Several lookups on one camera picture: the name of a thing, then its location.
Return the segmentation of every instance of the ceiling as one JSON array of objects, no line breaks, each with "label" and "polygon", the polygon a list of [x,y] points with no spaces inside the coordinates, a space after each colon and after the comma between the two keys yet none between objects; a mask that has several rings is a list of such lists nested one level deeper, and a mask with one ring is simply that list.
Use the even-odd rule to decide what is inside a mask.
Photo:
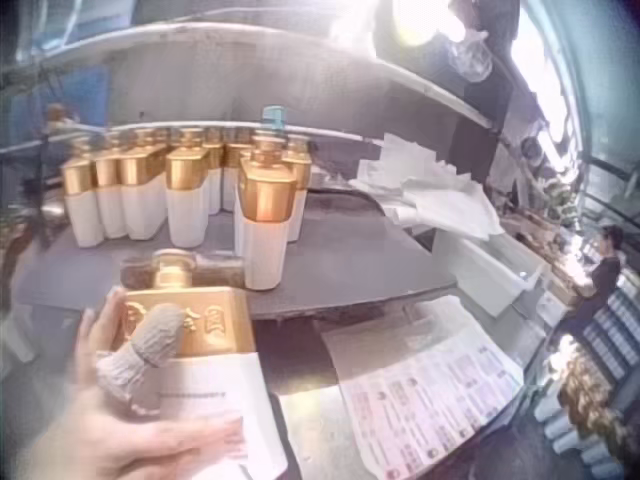
[{"label": "ceiling", "polygon": [[623,195],[640,167],[640,11],[632,3],[526,1],[543,34],[552,30],[557,38],[555,53],[570,77],[563,81],[571,81],[575,91],[582,158],[590,164],[583,184],[585,209],[640,231],[640,222],[628,221],[640,213],[639,197],[633,191]]}]

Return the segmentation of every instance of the black shirt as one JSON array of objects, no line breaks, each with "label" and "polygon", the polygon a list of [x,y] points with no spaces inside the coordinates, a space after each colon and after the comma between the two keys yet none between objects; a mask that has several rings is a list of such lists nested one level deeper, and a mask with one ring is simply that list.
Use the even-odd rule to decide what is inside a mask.
[{"label": "black shirt", "polygon": [[607,300],[616,289],[621,269],[618,257],[604,258],[591,272],[591,281],[596,293],[592,297],[582,299],[570,316],[575,317],[583,327],[586,326],[586,322],[607,304]]}]

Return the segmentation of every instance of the person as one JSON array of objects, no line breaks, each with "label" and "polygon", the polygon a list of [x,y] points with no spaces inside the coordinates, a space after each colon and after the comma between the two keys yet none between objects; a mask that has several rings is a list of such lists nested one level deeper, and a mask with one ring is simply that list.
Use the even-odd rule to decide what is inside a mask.
[{"label": "person", "polygon": [[564,334],[570,334],[577,342],[584,343],[584,329],[595,314],[607,304],[616,288],[622,270],[620,248],[623,231],[617,225],[602,229],[598,240],[598,252],[602,260],[591,272],[591,283],[576,287],[579,295],[576,306],[560,321],[554,334],[555,345]]},{"label": "person", "polygon": [[[244,458],[242,417],[128,421],[109,408],[96,382],[95,356],[109,350],[125,308],[115,288],[100,315],[87,310],[78,329],[75,385],[66,412],[25,451],[19,479],[150,480],[191,478],[198,467],[224,458]],[[206,448],[207,458],[200,458]],[[214,451],[219,458],[211,458]]]}]

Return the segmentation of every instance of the white bottle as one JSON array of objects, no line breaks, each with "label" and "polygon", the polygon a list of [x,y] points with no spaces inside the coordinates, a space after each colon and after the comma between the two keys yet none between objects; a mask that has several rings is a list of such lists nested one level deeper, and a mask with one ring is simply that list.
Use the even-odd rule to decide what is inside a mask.
[{"label": "white bottle", "polygon": [[232,212],[236,203],[238,168],[242,158],[251,155],[251,144],[228,143],[225,145],[222,171],[222,209]]},{"label": "white bottle", "polygon": [[137,145],[119,162],[127,233],[148,240],[167,218],[165,160],[168,147],[156,144],[151,129],[136,131]]},{"label": "white bottle", "polygon": [[242,159],[235,226],[245,260],[245,284],[270,290],[282,280],[296,178],[282,163],[284,140],[254,137],[251,157]]},{"label": "white bottle", "polygon": [[200,128],[182,129],[181,146],[167,155],[167,209],[171,242],[182,248],[204,241],[209,221],[209,150]]},{"label": "white bottle", "polygon": [[224,159],[224,143],[220,129],[210,128],[207,131],[203,147],[209,150],[208,154],[208,188],[209,188],[209,215],[215,215],[222,206],[222,162]]},{"label": "white bottle", "polygon": [[67,215],[79,247],[95,247],[104,231],[95,193],[94,164],[86,138],[74,142],[74,156],[62,166]]},{"label": "white bottle", "polygon": [[300,238],[304,206],[307,202],[307,189],[311,178],[311,155],[309,154],[309,137],[289,135],[287,150],[282,161],[296,177],[296,198],[293,202],[293,213],[289,222],[289,241],[297,242]]},{"label": "white bottle", "polygon": [[106,148],[93,158],[98,183],[96,188],[98,208],[107,238],[120,238],[127,234],[118,173],[121,156],[118,133],[110,132],[107,134]]}]

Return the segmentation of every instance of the gray tray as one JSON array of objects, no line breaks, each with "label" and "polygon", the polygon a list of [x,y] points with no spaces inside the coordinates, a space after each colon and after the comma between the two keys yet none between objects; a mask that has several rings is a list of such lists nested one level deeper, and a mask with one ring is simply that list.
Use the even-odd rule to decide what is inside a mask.
[{"label": "gray tray", "polygon": [[[17,300],[73,310],[99,307],[120,279],[127,258],[171,247],[165,224],[148,241],[109,240],[78,248],[64,231],[31,268]],[[211,217],[200,253],[233,248],[232,215]],[[256,320],[300,317],[327,309],[419,297],[455,286],[429,252],[384,217],[375,202],[348,192],[308,196],[300,240],[290,244],[282,283],[269,292],[250,292]]]}]

